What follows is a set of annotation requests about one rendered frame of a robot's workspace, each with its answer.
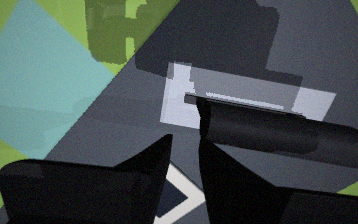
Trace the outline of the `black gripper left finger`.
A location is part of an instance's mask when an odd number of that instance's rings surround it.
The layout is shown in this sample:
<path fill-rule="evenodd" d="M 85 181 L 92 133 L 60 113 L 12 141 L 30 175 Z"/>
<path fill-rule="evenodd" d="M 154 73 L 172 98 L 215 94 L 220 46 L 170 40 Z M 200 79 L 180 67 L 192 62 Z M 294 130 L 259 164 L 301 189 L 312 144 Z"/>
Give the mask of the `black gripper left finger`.
<path fill-rule="evenodd" d="M 169 168 L 173 134 L 114 166 L 26 159 L 0 169 L 0 192 L 17 214 L 154 224 Z"/>

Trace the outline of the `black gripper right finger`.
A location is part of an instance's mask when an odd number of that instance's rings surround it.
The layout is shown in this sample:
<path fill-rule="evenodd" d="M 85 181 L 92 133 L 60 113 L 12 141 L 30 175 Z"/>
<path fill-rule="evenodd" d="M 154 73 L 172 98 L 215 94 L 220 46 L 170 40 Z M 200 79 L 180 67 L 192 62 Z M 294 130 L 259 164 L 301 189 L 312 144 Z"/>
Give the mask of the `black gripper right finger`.
<path fill-rule="evenodd" d="M 210 224 L 358 224 L 358 196 L 276 187 L 207 138 L 198 151 Z"/>

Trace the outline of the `white square tile with dark square mark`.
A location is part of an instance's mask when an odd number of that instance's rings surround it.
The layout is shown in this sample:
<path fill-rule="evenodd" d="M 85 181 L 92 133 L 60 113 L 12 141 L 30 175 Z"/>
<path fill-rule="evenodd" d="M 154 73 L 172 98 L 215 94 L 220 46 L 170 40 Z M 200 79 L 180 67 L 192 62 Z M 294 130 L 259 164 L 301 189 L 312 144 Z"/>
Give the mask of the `white square tile with dark square mark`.
<path fill-rule="evenodd" d="M 154 224 L 172 224 L 204 201 L 204 192 L 169 163 Z"/>

